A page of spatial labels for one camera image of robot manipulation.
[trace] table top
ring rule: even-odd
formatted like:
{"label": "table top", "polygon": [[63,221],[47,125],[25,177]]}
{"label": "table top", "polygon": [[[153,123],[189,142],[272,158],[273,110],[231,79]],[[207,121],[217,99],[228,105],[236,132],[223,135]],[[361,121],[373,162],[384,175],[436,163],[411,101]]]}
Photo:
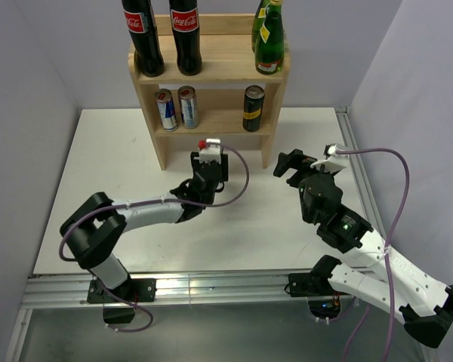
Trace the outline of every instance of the table top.
{"label": "table top", "polygon": [[[202,272],[312,268],[325,254],[339,256],[301,219],[297,191],[273,176],[279,152],[302,149],[323,158],[326,143],[342,143],[333,109],[282,109],[268,169],[261,167],[256,137],[223,137],[242,151],[251,170],[247,192],[234,204],[205,210],[189,222],[152,225],[121,236],[114,254],[129,272]],[[83,110],[35,264],[34,274],[78,274],[58,256],[59,227],[93,193],[112,199],[160,196],[191,177],[190,152],[199,138],[171,139],[168,169],[161,171],[140,109]],[[236,195],[245,181],[242,164],[230,160],[230,181],[215,202]],[[349,168],[336,176],[343,203],[362,214]],[[72,254],[66,248],[66,255]],[[361,266],[356,262],[352,267]]]}

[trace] can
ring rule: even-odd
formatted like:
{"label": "can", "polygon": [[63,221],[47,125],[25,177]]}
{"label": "can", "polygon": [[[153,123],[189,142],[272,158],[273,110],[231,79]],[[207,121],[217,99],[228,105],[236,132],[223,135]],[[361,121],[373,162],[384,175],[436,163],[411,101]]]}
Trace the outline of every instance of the can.
{"label": "can", "polygon": [[178,100],[180,101],[183,126],[189,129],[197,128],[199,119],[196,107],[195,88],[185,85],[178,89]]}
{"label": "can", "polygon": [[260,128],[264,98],[265,91],[258,85],[251,85],[245,89],[245,99],[243,101],[244,130],[255,132]]}
{"label": "can", "polygon": [[158,106],[159,117],[161,117],[163,128],[168,132],[176,130],[178,124],[176,123],[176,117],[174,116],[174,103],[171,92],[164,88],[158,89],[154,93],[154,97],[156,99],[156,105]]}

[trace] coca-cola bottle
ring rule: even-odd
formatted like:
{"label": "coca-cola bottle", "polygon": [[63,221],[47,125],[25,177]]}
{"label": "coca-cola bottle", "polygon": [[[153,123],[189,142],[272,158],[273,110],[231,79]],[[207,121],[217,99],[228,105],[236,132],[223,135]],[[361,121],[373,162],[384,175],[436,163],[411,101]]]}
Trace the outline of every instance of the coca-cola bottle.
{"label": "coca-cola bottle", "polygon": [[196,0],[169,0],[169,6],[178,69],[184,75],[196,75],[202,70]]}
{"label": "coca-cola bottle", "polygon": [[165,62],[159,51],[158,31],[150,0],[122,0],[129,34],[137,52],[137,67],[148,77],[165,71]]}

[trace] silver can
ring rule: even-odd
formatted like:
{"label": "silver can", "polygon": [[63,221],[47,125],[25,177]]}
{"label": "silver can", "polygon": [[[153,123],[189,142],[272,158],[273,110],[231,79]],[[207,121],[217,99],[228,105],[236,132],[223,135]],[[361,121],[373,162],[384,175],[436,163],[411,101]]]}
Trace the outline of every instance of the silver can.
{"label": "silver can", "polygon": [[180,101],[183,126],[189,129],[197,128],[199,119],[196,107],[195,88],[185,85],[178,89],[178,100]]}
{"label": "silver can", "polygon": [[154,97],[156,99],[156,105],[158,106],[159,117],[161,117],[163,128],[168,132],[176,130],[178,124],[174,115],[174,103],[171,92],[164,88],[158,89],[154,93]]}

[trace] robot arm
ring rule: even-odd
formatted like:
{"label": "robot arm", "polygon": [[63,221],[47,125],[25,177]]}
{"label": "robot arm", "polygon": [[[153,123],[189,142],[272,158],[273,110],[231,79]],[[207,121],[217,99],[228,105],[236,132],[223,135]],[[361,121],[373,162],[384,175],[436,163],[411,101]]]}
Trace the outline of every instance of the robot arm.
{"label": "robot arm", "polygon": [[[223,191],[228,181],[228,156],[223,153],[220,140],[201,141],[199,151],[191,153],[193,177],[182,182],[169,193],[151,198],[180,199],[200,204],[213,204],[214,194]],[[108,210],[82,222],[66,243],[79,266],[96,275],[107,289],[123,299],[130,299],[131,276],[112,253],[118,239],[125,232],[159,223],[184,222],[198,216],[205,207],[181,202],[151,203],[141,201],[142,206]],[[112,200],[104,192],[93,194],[64,224],[60,234],[83,216],[104,207],[134,204],[130,201]]]}
{"label": "robot arm", "polygon": [[281,153],[274,176],[281,177],[289,168],[296,170],[287,184],[298,189],[302,218],[319,224],[317,235],[339,250],[346,260],[357,260],[380,279],[358,273],[341,260],[324,256],[313,270],[293,286],[292,296],[325,295],[332,290],[358,296],[389,311],[390,298],[384,254],[390,254],[395,288],[396,319],[419,342],[438,347],[453,321],[453,285],[448,286],[421,271],[401,253],[390,247],[384,250],[384,239],[358,213],[342,205],[343,192],[334,176],[349,163],[346,155],[337,155],[339,145],[328,145],[326,159],[318,161],[295,149]]}

